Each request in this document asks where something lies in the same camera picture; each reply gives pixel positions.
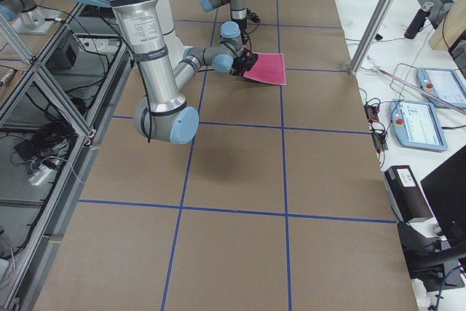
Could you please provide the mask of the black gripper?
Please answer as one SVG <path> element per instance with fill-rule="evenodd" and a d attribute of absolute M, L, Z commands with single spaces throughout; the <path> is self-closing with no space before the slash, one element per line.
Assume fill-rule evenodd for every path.
<path fill-rule="evenodd" d="M 257 60 L 258 55 L 256 53 L 249 49 L 244 49 L 238 57 L 233 59 L 229 73 L 232 76 L 244 76 L 245 72 L 252 69 Z"/>
<path fill-rule="evenodd" d="M 241 34 L 247 34 L 248 33 L 248 20 L 246 18 L 233 19 L 232 21 L 237 24 Z"/>

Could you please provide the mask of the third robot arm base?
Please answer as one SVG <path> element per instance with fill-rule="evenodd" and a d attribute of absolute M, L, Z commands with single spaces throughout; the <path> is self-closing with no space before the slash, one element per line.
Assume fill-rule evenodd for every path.
<path fill-rule="evenodd" d="M 18 34 L 45 35 L 52 26 L 35 0 L 1 0 L 1 16 Z"/>

